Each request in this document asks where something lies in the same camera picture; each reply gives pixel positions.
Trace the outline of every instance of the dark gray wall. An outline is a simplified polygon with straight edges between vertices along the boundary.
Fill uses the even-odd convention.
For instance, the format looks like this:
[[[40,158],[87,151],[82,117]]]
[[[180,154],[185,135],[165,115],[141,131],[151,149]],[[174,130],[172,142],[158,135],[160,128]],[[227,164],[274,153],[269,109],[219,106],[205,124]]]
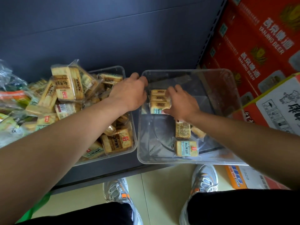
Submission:
[[[27,81],[79,58],[87,70],[122,65],[194,68],[224,0],[0,0],[0,59]]]

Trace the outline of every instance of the red logo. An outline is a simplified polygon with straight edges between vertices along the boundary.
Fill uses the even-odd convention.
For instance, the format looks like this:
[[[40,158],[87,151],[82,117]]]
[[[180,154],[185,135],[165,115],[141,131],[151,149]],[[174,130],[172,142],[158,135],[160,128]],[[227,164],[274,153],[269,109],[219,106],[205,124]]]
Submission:
[[[64,99],[66,99],[67,98],[67,92],[63,91],[62,96],[63,96]]]
[[[45,116],[45,122],[49,122],[49,115]]]

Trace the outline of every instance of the forearm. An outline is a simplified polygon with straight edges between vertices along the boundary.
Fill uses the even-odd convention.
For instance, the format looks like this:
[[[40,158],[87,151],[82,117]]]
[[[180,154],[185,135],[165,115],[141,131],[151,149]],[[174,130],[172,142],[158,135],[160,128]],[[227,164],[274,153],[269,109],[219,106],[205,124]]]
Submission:
[[[19,219],[125,112],[107,98],[0,149],[0,218]]]
[[[189,123],[253,168],[290,188],[300,187],[299,136],[202,112],[190,117]]]

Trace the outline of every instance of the left hand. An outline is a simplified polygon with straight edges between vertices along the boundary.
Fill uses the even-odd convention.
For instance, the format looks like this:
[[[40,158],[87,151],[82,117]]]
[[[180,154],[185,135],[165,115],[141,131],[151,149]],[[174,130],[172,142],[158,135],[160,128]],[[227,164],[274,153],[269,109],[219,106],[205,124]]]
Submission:
[[[147,99],[145,87],[146,77],[140,77],[137,72],[112,87],[109,98],[120,103],[126,112],[138,109]]]

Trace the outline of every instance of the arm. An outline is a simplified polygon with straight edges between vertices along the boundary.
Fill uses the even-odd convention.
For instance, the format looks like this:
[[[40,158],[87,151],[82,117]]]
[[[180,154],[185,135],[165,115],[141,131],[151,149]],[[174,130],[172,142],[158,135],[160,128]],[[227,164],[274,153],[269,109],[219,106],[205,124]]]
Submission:
[[[137,73],[110,96],[0,149],[0,223],[13,224],[43,197],[118,117],[146,100]]]
[[[290,187],[300,188],[300,137],[253,123],[201,112],[179,85],[170,87],[172,107],[164,112],[201,129],[253,168]]]

